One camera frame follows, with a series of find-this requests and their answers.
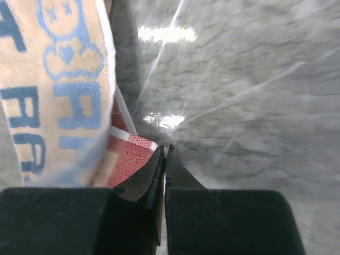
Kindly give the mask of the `colourful striped rabbit towel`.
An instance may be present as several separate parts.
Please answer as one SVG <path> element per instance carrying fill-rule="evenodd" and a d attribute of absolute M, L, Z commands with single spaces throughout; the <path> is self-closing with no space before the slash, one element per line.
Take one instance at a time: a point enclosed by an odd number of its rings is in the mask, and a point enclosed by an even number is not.
<path fill-rule="evenodd" d="M 1 101 L 26 186 L 114 187 L 150 159 L 116 83 L 111 1 L 1 1 Z"/>

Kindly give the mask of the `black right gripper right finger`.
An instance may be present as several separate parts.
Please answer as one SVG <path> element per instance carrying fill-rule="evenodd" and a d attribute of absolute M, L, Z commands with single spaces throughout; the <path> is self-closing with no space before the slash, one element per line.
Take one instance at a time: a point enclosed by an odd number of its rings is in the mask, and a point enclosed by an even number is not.
<path fill-rule="evenodd" d="M 165 165 L 165 186 L 169 188 L 206 189 L 183 165 L 178 150 L 171 144 Z"/>

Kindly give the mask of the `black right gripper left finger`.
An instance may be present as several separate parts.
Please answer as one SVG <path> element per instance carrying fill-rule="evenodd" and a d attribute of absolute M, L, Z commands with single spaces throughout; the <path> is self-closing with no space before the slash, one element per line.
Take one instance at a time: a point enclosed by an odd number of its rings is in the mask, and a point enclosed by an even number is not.
<path fill-rule="evenodd" d="M 113 188 L 120 199 L 119 224 L 131 234 L 161 243 L 164 197 L 164 147 L 124 182 Z"/>

